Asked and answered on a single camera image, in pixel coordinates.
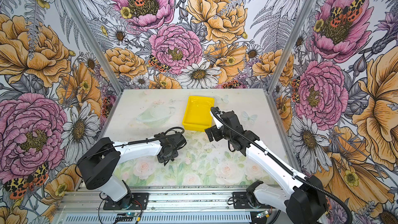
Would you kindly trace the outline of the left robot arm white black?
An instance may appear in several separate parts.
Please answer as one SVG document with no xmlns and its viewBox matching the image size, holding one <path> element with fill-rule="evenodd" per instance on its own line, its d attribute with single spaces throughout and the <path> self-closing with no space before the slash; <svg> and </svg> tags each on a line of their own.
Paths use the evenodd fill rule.
<svg viewBox="0 0 398 224">
<path fill-rule="evenodd" d="M 187 144 L 184 133 L 184 128 L 173 127 L 152 138 L 127 143 L 102 138 L 78 160 L 77 168 L 88 190 L 106 195 L 104 210 L 144 208 L 143 201 L 131 193 L 126 182 L 114 175 L 115 168 L 141 157 L 155 157 L 160 164 L 167 165 Z"/>
</svg>

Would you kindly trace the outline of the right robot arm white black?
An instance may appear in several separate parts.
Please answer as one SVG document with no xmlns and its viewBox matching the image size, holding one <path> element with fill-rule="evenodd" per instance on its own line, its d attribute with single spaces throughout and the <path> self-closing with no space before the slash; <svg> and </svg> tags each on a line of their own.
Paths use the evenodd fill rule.
<svg viewBox="0 0 398 224">
<path fill-rule="evenodd" d="M 327 209 L 320 180 L 306 176 L 275 155 L 252 131 L 244 130 L 237 115 L 210 109 L 215 125 L 205 130 L 212 141 L 227 140 L 231 152 L 240 152 L 259 165 L 280 186 L 277 190 L 258 180 L 246 189 L 245 201 L 251 208 L 271 206 L 288 215 L 294 224 L 317 224 Z"/>
</svg>

